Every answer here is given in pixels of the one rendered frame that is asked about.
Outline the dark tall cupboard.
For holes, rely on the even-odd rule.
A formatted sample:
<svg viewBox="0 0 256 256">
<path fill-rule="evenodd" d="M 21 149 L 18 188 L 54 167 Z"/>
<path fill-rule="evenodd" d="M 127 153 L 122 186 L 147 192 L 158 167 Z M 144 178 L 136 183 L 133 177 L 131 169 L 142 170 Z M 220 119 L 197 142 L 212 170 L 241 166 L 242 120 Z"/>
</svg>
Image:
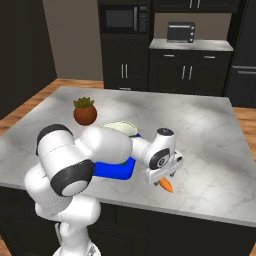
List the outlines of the dark tall cupboard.
<svg viewBox="0 0 256 256">
<path fill-rule="evenodd" d="M 146 91 L 149 40 L 146 36 L 101 37 L 105 89 Z"/>
</svg>

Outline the dark fridge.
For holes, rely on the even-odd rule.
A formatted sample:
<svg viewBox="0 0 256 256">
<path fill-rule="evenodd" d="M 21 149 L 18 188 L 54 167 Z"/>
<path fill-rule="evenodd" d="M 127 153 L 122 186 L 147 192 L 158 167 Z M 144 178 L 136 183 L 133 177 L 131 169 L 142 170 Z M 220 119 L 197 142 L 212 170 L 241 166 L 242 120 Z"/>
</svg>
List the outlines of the dark fridge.
<svg viewBox="0 0 256 256">
<path fill-rule="evenodd" d="M 227 40 L 234 48 L 225 95 L 233 107 L 256 108 L 256 0 L 240 0 Z"/>
</svg>

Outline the dark island cupboards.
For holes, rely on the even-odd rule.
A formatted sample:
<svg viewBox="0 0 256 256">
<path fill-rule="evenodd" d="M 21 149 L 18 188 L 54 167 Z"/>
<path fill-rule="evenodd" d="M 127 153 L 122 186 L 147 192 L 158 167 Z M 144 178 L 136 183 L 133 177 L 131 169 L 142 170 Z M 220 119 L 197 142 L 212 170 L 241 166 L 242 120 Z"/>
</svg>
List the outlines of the dark island cupboards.
<svg viewBox="0 0 256 256">
<path fill-rule="evenodd" d="M 89 236 L 102 256 L 249 256 L 256 228 L 102 204 Z M 52 256 L 55 223 L 35 213 L 24 190 L 0 186 L 0 236 L 12 256 Z"/>
</svg>

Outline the brown potted green plant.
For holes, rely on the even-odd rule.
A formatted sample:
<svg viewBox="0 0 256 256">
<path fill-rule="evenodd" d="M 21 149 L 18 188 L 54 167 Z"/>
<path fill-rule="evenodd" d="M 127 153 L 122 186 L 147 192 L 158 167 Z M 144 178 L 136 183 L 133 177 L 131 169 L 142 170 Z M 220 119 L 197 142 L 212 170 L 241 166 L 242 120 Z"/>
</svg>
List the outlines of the brown potted green plant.
<svg viewBox="0 0 256 256">
<path fill-rule="evenodd" d="M 94 101 L 89 97 L 78 98 L 73 101 L 75 121 L 83 126 L 91 125 L 97 118 L 97 110 L 94 107 Z"/>
</svg>

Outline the black microwave oven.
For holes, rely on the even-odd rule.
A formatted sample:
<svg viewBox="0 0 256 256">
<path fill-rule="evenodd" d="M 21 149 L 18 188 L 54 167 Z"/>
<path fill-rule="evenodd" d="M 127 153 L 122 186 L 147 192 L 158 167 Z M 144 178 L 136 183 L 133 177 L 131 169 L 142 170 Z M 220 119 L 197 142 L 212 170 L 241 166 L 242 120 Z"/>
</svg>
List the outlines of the black microwave oven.
<svg viewBox="0 0 256 256">
<path fill-rule="evenodd" d="M 140 34 L 148 33 L 149 6 L 100 5 L 100 31 L 106 34 Z"/>
</svg>

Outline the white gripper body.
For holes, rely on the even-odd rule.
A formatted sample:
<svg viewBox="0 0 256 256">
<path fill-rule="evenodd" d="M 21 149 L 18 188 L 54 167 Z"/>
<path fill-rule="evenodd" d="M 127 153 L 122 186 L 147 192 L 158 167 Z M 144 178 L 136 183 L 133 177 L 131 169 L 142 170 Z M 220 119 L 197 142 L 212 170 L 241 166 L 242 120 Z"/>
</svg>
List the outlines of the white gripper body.
<svg viewBox="0 0 256 256">
<path fill-rule="evenodd" d="M 168 162 L 163 167 L 157 167 L 152 169 L 148 167 L 145 173 L 145 179 L 149 185 L 152 185 L 158 182 L 161 178 L 168 176 L 169 174 L 174 173 L 177 170 L 177 163 Z"/>
</svg>

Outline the pale green bowl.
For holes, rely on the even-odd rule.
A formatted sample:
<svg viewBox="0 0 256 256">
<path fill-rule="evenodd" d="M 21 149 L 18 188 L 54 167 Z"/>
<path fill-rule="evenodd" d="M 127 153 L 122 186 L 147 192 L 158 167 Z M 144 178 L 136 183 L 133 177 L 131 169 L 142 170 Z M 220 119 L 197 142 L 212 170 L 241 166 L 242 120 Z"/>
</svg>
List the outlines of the pale green bowl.
<svg viewBox="0 0 256 256">
<path fill-rule="evenodd" d="M 103 137 L 120 138 L 137 135 L 137 127 L 128 121 L 108 121 L 98 127 L 98 132 Z"/>
</svg>

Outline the orange carrot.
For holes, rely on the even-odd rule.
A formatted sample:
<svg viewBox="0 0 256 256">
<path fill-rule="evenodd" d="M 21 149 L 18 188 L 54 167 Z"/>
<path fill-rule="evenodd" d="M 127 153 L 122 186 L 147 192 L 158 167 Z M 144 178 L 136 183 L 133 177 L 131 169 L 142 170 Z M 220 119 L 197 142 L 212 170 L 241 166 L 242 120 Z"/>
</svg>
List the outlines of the orange carrot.
<svg viewBox="0 0 256 256">
<path fill-rule="evenodd" d="M 166 178 L 161 178 L 158 183 L 160 186 L 165 189 L 166 191 L 169 191 L 170 193 L 173 193 L 173 188 L 170 184 L 170 182 Z"/>
</svg>

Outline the dark base cupboards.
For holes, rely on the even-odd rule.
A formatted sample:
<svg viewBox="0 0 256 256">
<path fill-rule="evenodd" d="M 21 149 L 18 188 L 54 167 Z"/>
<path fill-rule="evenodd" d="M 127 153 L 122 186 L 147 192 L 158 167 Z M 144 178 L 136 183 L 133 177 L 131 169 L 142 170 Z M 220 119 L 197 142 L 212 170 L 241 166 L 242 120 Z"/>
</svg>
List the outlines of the dark base cupboards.
<svg viewBox="0 0 256 256">
<path fill-rule="evenodd" d="M 151 49 L 150 92 L 222 96 L 230 51 Z"/>
</svg>

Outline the grey toaster oven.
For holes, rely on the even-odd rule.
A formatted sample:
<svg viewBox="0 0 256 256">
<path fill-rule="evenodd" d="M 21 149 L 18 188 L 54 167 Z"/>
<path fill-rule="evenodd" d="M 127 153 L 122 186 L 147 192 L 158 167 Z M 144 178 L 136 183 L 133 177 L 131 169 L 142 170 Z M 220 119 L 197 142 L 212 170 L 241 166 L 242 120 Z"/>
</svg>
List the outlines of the grey toaster oven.
<svg viewBox="0 0 256 256">
<path fill-rule="evenodd" d="M 194 22 L 169 22 L 167 41 L 175 43 L 193 43 L 196 24 Z"/>
</svg>

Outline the dark tall side cupboards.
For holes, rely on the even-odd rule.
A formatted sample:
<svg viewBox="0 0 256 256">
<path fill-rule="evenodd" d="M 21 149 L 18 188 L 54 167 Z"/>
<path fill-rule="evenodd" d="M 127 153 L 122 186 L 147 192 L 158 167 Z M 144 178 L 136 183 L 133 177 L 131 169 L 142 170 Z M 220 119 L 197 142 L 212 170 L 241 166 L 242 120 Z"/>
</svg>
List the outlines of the dark tall side cupboards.
<svg viewBox="0 0 256 256">
<path fill-rule="evenodd" d="M 0 0 L 0 120 L 57 78 L 42 0 Z"/>
</svg>

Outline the dark wall cupboards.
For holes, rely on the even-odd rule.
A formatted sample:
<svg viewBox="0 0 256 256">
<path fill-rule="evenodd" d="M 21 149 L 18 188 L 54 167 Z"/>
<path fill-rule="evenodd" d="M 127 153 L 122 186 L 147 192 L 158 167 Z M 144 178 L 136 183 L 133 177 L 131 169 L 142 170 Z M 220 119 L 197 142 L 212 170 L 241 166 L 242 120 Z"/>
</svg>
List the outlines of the dark wall cupboards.
<svg viewBox="0 0 256 256">
<path fill-rule="evenodd" d="M 240 0 L 152 0 L 155 13 L 236 13 Z"/>
</svg>

